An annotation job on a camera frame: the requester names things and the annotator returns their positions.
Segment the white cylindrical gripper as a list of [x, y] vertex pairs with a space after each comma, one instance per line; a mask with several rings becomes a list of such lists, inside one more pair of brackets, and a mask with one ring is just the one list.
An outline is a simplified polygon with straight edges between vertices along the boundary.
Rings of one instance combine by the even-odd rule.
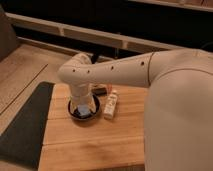
[[74, 108], [78, 105], [89, 106], [92, 102], [92, 94], [88, 84], [71, 85], [71, 104]]

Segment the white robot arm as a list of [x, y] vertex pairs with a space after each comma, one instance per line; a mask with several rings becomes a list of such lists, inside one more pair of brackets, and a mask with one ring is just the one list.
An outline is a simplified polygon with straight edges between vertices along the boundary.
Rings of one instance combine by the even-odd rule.
[[85, 84], [144, 87], [146, 171], [213, 171], [213, 53], [199, 49], [151, 52], [92, 64], [85, 54], [64, 63], [59, 78], [74, 100]]

